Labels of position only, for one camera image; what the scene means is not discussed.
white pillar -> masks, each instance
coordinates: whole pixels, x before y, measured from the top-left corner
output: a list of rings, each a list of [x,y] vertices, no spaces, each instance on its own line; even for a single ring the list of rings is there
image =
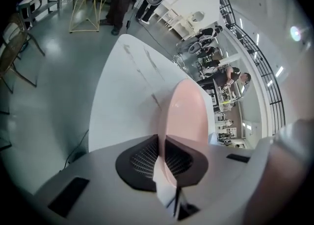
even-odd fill
[[[230,57],[221,59],[219,66],[226,65],[226,64],[228,64],[228,63],[237,61],[237,60],[239,60],[240,58],[241,58],[241,55],[240,55],[239,53],[237,53],[237,54],[232,55],[232,56],[230,56]]]

black railing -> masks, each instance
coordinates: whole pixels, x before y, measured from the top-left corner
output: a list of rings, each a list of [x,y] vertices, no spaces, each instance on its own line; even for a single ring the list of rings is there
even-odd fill
[[[224,18],[226,27],[245,47],[261,75],[269,99],[272,112],[273,134],[275,134],[286,124],[284,104],[276,76],[258,45],[236,24],[236,18],[229,0],[220,0],[220,13]]]

gray floor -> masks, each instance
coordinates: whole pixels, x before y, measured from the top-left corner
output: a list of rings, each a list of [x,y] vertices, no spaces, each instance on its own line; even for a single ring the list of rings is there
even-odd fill
[[[107,9],[103,8],[102,18]],[[108,26],[100,32],[69,34],[71,13],[71,3],[63,4],[59,14],[47,16],[31,30],[45,57],[28,46],[22,60],[15,62],[23,75],[37,82],[37,88],[10,73],[5,78],[14,94],[9,94],[2,82],[0,85],[0,110],[10,111],[9,116],[0,115],[1,137],[12,143],[1,156],[12,180],[31,193],[63,169],[88,129],[98,79],[118,38],[110,34],[112,27]],[[147,29],[168,53],[134,18],[128,33],[171,59],[179,38],[156,21],[152,18]],[[78,151],[88,151],[87,139]]]

round white table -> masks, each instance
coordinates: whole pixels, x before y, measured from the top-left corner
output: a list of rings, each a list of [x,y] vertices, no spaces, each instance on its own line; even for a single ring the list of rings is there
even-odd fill
[[[190,77],[147,44],[121,35],[97,85],[89,124],[89,152],[157,134],[163,102],[186,78]],[[212,99],[199,88],[210,135],[215,132]]]

yellow metal frame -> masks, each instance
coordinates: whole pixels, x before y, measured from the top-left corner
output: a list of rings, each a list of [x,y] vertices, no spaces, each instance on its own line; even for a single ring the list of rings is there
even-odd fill
[[[73,18],[77,15],[77,13],[79,12],[79,10],[80,10],[80,8],[82,7],[83,3],[84,3],[85,6],[86,6],[86,0],[82,0],[82,2],[80,3],[78,9],[75,11],[75,8],[76,8],[77,3],[78,3],[78,0],[76,0],[75,5],[74,5],[74,8],[73,8],[73,11],[72,11],[72,15],[71,15],[70,26],[69,26],[69,33],[72,33],[72,32],[82,32],[82,31],[96,31],[96,32],[99,32],[99,27],[100,27],[100,12],[101,12],[102,7],[103,7],[103,0],[101,0],[101,2],[100,2],[98,16],[97,16],[97,9],[96,9],[96,2],[97,2],[97,0],[93,0],[93,2],[94,2],[95,17],[96,17],[96,25],[89,19],[89,17],[87,17],[85,20],[86,20],[86,21],[89,21],[89,22],[95,27],[95,29],[74,30],[74,29],[75,29],[78,25],[80,25],[83,21],[80,22],[80,23],[77,23],[77,24],[74,26],[74,25],[73,25]]]

